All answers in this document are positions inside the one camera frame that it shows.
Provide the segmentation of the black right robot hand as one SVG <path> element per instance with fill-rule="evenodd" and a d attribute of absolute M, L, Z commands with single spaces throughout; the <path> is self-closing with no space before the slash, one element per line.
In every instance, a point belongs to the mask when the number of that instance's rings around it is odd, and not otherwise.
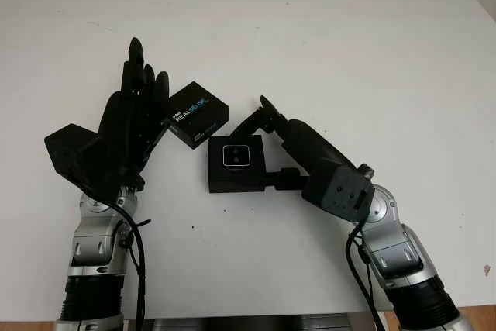
<path fill-rule="evenodd" d="M 231 137 L 244 139 L 258 129 L 266 133 L 275 132 L 282 139 L 283 149 L 309 174 L 325 161 L 357 170 L 311 126 L 298 119 L 286 119 L 263 95 L 260 97 L 260 107 L 231 132 Z"/>

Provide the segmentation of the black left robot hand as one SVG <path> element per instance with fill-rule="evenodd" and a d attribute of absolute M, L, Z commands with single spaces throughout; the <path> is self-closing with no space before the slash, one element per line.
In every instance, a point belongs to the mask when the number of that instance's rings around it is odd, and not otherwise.
<path fill-rule="evenodd" d="M 133 37 L 120 89 L 108 99 L 98 128 L 108 145 L 111 173 L 118 185 L 135 191 L 144 189 L 140 173 L 169 127 L 169 99 L 168 73 L 153 71 L 144 61 L 142 43 Z"/>

